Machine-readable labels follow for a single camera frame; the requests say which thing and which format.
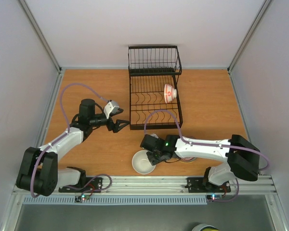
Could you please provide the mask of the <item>black wire dish rack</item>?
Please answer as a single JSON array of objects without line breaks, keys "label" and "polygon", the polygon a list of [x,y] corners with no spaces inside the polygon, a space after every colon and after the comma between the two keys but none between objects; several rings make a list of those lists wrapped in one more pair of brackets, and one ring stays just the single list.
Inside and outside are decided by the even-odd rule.
[{"label": "black wire dish rack", "polygon": [[164,101],[164,85],[178,89],[182,64],[176,45],[128,47],[130,129],[171,129],[183,124],[179,94]]}]

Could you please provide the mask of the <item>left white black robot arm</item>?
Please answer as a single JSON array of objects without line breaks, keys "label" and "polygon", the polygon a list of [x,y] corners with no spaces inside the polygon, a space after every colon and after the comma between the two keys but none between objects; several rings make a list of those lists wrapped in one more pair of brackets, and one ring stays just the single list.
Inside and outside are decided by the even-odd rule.
[{"label": "left white black robot arm", "polygon": [[16,179],[17,188],[29,191],[35,198],[49,196],[58,188],[82,192],[88,187],[90,181],[85,170],[77,167],[59,170],[59,160],[83,143],[95,129],[106,126],[108,131],[118,133],[130,124],[127,120],[113,121],[113,116],[123,112],[115,101],[109,101],[99,114],[95,112],[97,107],[93,99],[82,100],[79,112],[59,137],[41,147],[25,150]]}]

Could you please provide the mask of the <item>orange floral patterned bowl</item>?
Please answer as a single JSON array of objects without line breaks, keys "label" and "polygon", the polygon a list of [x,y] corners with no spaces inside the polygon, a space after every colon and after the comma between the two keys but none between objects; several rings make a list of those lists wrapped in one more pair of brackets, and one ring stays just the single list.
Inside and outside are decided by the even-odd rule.
[{"label": "orange floral patterned bowl", "polygon": [[171,103],[177,98],[177,89],[170,84],[164,85],[164,101],[165,103]]}]

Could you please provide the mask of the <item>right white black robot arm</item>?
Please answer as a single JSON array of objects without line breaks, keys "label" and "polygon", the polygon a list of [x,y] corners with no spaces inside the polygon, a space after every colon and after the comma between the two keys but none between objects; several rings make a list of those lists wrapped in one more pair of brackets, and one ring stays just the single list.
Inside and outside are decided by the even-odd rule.
[{"label": "right white black robot arm", "polygon": [[191,190],[214,192],[230,180],[257,181],[259,173],[259,149],[240,135],[226,140],[196,140],[178,135],[165,139],[145,135],[141,144],[151,165],[155,166],[172,158],[203,158],[220,161],[216,167],[208,167],[202,180],[191,185]]}]

